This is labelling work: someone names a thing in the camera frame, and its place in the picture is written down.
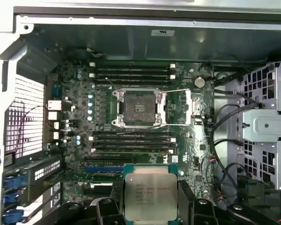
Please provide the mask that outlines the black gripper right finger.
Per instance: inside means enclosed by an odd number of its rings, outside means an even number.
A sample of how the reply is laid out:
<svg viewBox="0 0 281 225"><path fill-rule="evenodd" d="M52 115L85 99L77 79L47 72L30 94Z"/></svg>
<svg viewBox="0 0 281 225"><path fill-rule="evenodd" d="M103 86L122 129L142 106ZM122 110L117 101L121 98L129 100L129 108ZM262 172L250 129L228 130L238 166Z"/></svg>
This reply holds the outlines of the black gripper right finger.
<svg viewBox="0 0 281 225"><path fill-rule="evenodd" d="M196 198L185 180L177 182L178 212L183 225L279 225L266 215L242 204L226 210L206 199Z"/></svg>

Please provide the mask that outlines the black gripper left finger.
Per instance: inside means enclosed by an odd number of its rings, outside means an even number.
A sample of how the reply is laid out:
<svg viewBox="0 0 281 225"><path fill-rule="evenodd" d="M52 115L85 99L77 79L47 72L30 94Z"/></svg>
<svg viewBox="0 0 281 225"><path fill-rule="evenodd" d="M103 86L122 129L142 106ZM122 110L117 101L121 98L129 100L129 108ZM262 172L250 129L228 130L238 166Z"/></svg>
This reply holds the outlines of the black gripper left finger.
<svg viewBox="0 0 281 225"><path fill-rule="evenodd" d="M109 197L95 199L88 207L68 202L45 215L37 225L123 225L125 182L113 182Z"/></svg>

